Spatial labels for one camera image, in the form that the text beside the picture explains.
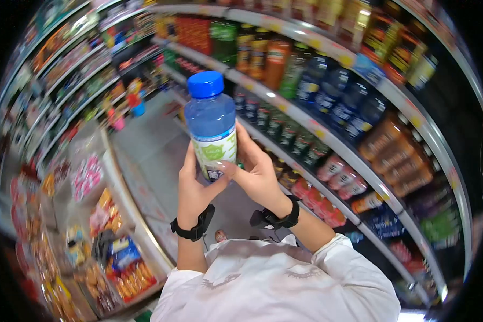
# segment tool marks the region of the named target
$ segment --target bottle label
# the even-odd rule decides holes
[[[223,173],[217,169],[218,161],[236,161],[236,128],[214,137],[200,137],[191,134],[195,155],[204,177],[214,182]]]

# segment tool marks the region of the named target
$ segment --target gray tile floor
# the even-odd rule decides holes
[[[125,129],[113,134],[112,141],[138,164],[166,215],[174,218],[178,205],[178,174],[189,137],[172,116],[164,116],[168,109],[165,104],[170,101],[166,93],[157,94],[146,102],[145,114],[127,120]],[[266,235],[264,231],[249,225],[254,210],[262,207],[251,201],[235,182],[212,203],[216,211],[207,231],[206,245],[215,243],[214,233],[217,229],[223,229],[229,238],[249,239],[251,236]]]

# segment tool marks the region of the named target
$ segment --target orange bottle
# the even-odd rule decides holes
[[[285,62],[288,60],[291,44],[277,36],[268,43],[267,62],[265,66],[266,87],[277,91],[283,78]]]
[[[376,156],[384,151],[388,145],[395,141],[400,136],[404,136],[409,130],[399,119],[393,115],[388,114],[370,135],[363,140],[358,151],[368,161],[373,161]]]

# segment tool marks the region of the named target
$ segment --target pink package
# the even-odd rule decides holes
[[[343,169],[338,173],[336,176],[332,177],[329,180],[329,188],[333,190],[339,190],[346,184],[350,184],[351,182],[356,179],[358,174],[354,171],[353,168],[349,167],[348,165],[344,166]]]
[[[326,163],[317,171],[317,176],[322,181],[329,181],[334,175],[340,172],[347,164],[337,155],[332,155]]]
[[[365,190],[367,190],[367,186],[367,182],[365,182],[365,180],[358,175],[352,183],[346,184],[340,190],[338,190],[338,195],[343,200],[347,200],[352,196],[365,192]]]

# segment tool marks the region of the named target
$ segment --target water bottle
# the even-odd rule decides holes
[[[326,115],[333,109],[352,78],[352,73],[343,67],[326,73],[320,82],[313,106],[314,112],[319,114],[321,119],[327,120]]]
[[[188,79],[192,99],[184,107],[184,118],[204,177],[216,181],[223,173],[218,161],[236,161],[234,100],[223,94],[219,72],[202,72]]]

